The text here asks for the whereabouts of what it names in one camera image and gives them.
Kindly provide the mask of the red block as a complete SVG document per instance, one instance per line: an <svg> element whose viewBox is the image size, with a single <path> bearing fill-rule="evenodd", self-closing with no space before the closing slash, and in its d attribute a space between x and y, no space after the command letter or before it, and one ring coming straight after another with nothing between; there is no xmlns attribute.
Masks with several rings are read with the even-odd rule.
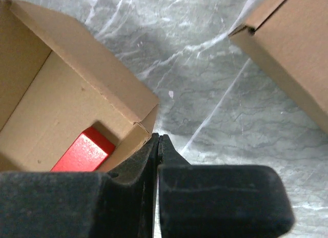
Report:
<svg viewBox="0 0 328 238"><path fill-rule="evenodd" d="M52 172L95 171L114 152L115 145L93 127L85 129L51 169Z"/></svg>

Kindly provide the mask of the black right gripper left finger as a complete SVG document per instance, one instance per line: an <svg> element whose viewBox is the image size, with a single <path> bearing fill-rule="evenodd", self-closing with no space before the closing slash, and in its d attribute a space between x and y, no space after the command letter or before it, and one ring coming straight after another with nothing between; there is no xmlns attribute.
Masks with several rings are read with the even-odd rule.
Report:
<svg viewBox="0 0 328 238"><path fill-rule="evenodd" d="M2 172L1 237L153 237L158 143L109 172Z"/></svg>

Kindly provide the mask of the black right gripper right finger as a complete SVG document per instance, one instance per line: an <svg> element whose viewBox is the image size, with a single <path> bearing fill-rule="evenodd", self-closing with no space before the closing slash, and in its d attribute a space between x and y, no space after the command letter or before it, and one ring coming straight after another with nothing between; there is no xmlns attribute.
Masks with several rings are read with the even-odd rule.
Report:
<svg viewBox="0 0 328 238"><path fill-rule="evenodd" d="M192 165L159 139L163 237L280 237L295 222L285 186L264 165Z"/></svg>

